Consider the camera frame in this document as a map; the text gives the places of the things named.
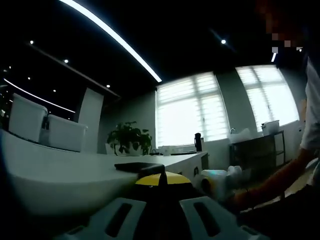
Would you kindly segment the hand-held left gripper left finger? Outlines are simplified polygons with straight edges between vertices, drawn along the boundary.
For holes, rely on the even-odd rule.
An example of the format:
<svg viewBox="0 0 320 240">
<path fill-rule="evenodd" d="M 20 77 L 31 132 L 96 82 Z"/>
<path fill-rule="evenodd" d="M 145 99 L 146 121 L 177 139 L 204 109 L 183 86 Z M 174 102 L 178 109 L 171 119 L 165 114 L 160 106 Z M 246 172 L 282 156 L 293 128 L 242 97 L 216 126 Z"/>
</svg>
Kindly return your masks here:
<svg viewBox="0 0 320 240">
<path fill-rule="evenodd" d="M 130 191 L 56 240 L 158 240 L 163 231 L 163 175 L 140 178 Z"/>
</svg>

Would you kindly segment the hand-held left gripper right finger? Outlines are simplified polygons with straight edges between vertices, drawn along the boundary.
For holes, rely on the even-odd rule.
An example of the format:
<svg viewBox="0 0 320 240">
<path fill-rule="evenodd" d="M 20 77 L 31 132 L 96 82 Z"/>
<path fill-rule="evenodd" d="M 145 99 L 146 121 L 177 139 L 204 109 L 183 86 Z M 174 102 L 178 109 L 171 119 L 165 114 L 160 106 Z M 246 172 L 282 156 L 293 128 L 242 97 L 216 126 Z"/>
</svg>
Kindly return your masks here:
<svg viewBox="0 0 320 240">
<path fill-rule="evenodd" d="M 179 201 L 192 240 L 268 240 L 207 196 Z"/>
</svg>

